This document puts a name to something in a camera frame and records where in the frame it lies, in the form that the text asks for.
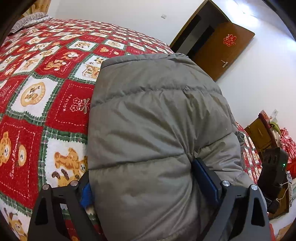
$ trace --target brown wooden door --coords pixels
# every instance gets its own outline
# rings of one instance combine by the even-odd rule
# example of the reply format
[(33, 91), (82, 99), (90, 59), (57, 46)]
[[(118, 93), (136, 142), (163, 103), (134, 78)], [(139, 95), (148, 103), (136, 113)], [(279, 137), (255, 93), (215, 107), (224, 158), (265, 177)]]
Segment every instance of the brown wooden door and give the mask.
[(222, 23), (196, 53), (193, 61), (217, 81), (254, 35), (253, 32), (234, 23)]

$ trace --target metal bolt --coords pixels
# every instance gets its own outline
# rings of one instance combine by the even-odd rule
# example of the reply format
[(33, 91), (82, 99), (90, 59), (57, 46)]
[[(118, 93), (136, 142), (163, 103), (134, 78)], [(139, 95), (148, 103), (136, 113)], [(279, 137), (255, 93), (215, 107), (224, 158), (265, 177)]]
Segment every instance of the metal bolt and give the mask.
[(72, 187), (76, 187), (78, 185), (78, 181), (77, 180), (73, 180), (72, 182), (70, 182), (70, 185)]
[(252, 184), (252, 185), (251, 185), (251, 188), (252, 188), (254, 191), (258, 190), (258, 187), (257, 187), (255, 184)]
[(48, 185), (48, 184), (44, 184), (43, 187), (42, 187), (42, 189), (43, 189), (43, 190), (47, 190), (47, 189), (49, 189), (49, 185)]
[(225, 187), (229, 187), (230, 186), (230, 182), (227, 180), (222, 181), (222, 185)]

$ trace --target drawer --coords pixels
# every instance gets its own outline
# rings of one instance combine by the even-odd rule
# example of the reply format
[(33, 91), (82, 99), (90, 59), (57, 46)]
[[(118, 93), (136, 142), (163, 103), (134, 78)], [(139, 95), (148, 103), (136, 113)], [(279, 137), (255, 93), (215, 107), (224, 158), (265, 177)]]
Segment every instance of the drawer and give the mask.
[(252, 124), (249, 126), (249, 135), (256, 146), (261, 150), (267, 146), (267, 144), (271, 141), (271, 138), (266, 130), (262, 121), (257, 118)]

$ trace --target white wall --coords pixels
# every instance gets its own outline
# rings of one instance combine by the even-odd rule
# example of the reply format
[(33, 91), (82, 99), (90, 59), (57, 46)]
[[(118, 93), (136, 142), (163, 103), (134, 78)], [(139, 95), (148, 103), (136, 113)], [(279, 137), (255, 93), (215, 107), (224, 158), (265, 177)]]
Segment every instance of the white wall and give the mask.
[(203, 0), (62, 0), (56, 18), (113, 23), (170, 44)]
[[(114, 23), (168, 44), (203, 0), (52, 0), (56, 18)], [(235, 119), (246, 127), (258, 113), (276, 108), (278, 121), (296, 140), (296, 42), (269, 23), (244, 14), (233, 0), (214, 0), (233, 23), (256, 35), (218, 80)]]

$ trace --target door handle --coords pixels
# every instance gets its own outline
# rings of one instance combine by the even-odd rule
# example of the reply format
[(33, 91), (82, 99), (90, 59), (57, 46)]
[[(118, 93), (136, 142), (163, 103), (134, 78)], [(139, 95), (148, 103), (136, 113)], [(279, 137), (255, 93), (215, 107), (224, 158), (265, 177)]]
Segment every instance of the door handle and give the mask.
[(223, 60), (221, 60), (224, 64), (223, 64), (223, 66), (222, 66), (222, 68), (224, 68), (227, 64), (228, 64), (228, 62), (226, 61), (226, 62), (224, 62)]

